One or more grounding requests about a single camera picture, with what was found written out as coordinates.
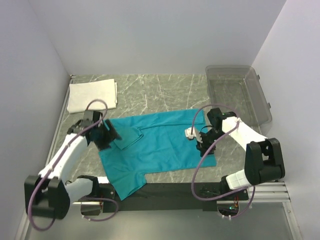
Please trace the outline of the teal t shirt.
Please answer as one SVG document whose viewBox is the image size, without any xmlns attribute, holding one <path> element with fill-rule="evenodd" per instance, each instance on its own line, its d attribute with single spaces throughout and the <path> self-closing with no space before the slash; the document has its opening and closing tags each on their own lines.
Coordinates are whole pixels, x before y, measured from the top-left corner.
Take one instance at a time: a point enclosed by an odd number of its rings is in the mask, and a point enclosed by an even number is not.
<svg viewBox="0 0 320 240">
<path fill-rule="evenodd" d="M 185 109 L 110 120 L 120 140 L 99 151 L 106 177 L 124 200 L 146 183 L 146 174 L 194 169 L 201 160 L 196 141 L 185 136 L 205 127 L 204 112 Z"/>
</svg>

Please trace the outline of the clear plastic bin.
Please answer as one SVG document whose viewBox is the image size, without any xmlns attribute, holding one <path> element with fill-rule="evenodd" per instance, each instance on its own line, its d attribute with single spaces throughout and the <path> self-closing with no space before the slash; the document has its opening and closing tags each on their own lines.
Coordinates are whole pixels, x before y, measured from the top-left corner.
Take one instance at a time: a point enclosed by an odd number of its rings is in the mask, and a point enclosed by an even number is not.
<svg viewBox="0 0 320 240">
<path fill-rule="evenodd" d="M 205 68 L 207 92 L 213 104 L 237 110 L 249 126 L 272 121 L 270 104 L 260 84 L 260 76 L 249 65 L 209 65 Z"/>
</svg>

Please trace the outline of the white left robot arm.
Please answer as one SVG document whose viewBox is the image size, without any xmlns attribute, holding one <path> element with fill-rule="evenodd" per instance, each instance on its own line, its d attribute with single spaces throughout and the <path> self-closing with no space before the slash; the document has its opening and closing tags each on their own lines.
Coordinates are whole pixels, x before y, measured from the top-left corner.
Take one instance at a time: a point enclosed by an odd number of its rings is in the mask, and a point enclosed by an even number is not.
<svg viewBox="0 0 320 240">
<path fill-rule="evenodd" d="M 85 110 L 83 118 L 68 128 L 62 146 L 45 168 L 26 178 L 24 196 L 29 218 L 62 220 L 72 203 L 101 197 L 98 177 L 80 175 L 72 183 L 67 183 L 67 178 L 90 143 L 101 151 L 108 149 L 111 142 L 121 139 L 111 121 L 104 117 L 99 111 Z"/>
</svg>

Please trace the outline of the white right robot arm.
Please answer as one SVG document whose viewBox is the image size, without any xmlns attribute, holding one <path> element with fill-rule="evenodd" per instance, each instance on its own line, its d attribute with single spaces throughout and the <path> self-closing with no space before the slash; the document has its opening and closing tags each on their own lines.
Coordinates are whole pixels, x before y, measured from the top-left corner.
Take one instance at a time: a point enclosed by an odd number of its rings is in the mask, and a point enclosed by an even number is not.
<svg viewBox="0 0 320 240">
<path fill-rule="evenodd" d="M 281 144 L 276 138 L 267 138 L 253 130 L 234 112 L 222 112 L 220 108 L 212 108 L 207 117 L 211 129 L 203 133 L 194 126 L 189 128 L 188 139 L 196 139 L 196 148 L 200 151 L 201 167 L 208 155 L 215 151 L 216 144 L 226 136 L 230 136 L 245 151 L 244 168 L 221 178 L 220 194 L 211 197 L 217 200 L 271 181 L 285 177 L 285 165 Z"/>
</svg>

